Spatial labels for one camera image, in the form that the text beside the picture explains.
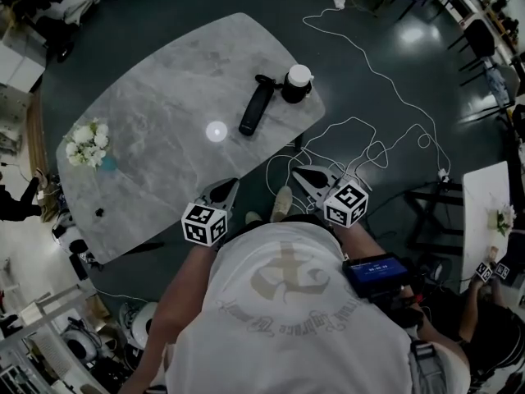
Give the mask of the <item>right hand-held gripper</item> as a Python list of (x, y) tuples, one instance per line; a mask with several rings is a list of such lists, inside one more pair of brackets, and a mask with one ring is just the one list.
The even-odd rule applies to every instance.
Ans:
[(314, 165), (294, 167), (292, 177), (331, 224), (350, 228), (367, 212), (368, 193), (356, 180)]

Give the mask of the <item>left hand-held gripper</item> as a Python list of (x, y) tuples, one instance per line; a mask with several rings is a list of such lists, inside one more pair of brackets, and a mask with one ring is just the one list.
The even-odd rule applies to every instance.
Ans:
[(238, 178), (217, 181), (207, 186), (193, 203), (187, 205), (181, 219), (187, 241), (211, 247), (228, 232), (228, 222), (239, 186)]

